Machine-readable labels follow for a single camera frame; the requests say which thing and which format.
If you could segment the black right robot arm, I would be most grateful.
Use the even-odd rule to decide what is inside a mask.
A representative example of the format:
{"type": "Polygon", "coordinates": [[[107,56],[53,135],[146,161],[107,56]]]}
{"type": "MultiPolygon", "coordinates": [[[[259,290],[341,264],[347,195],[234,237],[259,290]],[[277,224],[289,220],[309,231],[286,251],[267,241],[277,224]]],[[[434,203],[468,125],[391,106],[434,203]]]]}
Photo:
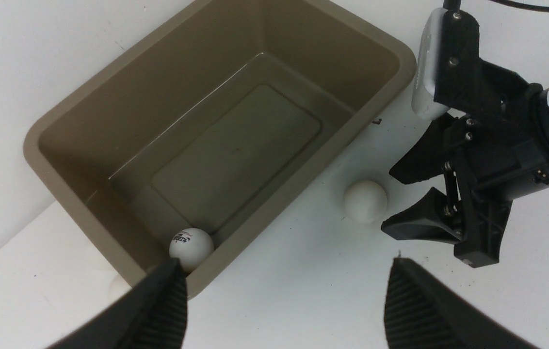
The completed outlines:
{"type": "Polygon", "coordinates": [[[549,188],[549,88],[479,55],[479,24],[456,7],[432,11],[421,37],[413,111],[430,121],[389,171],[403,185],[443,176],[383,221],[396,240],[441,241],[473,268],[500,260],[514,200],[549,188]]]}

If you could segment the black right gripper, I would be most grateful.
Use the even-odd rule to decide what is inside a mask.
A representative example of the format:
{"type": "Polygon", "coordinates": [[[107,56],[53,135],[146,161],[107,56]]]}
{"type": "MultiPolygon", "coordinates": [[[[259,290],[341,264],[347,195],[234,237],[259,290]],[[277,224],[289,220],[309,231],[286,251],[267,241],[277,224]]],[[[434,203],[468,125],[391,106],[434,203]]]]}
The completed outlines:
{"type": "Polygon", "coordinates": [[[457,213],[432,187],[418,202],[381,224],[395,240],[439,241],[472,268],[500,260],[512,202],[525,177],[547,163],[533,122],[541,86],[487,62],[479,55],[479,24],[461,10],[438,10],[434,57],[434,103],[465,113],[444,113],[389,170],[403,185],[443,173],[447,191],[459,191],[457,213]]]}

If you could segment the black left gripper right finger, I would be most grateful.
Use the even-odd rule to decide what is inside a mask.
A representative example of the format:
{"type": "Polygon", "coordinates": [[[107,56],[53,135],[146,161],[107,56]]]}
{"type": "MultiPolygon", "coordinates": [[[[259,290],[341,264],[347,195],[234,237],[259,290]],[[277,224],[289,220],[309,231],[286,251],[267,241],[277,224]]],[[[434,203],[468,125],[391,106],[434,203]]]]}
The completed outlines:
{"type": "Polygon", "coordinates": [[[409,258],[395,258],[384,325],[390,349],[531,349],[409,258]]]}

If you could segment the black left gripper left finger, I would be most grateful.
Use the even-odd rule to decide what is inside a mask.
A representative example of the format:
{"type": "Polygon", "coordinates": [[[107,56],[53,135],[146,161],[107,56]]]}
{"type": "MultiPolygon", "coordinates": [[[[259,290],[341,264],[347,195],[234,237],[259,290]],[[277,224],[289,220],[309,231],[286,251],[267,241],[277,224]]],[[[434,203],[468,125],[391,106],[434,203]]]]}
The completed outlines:
{"type": "Polygon", "coordinates": [[[179,349],[188,322],[188,294],[178,259],[148,276],[51,349],[179,349]]]}

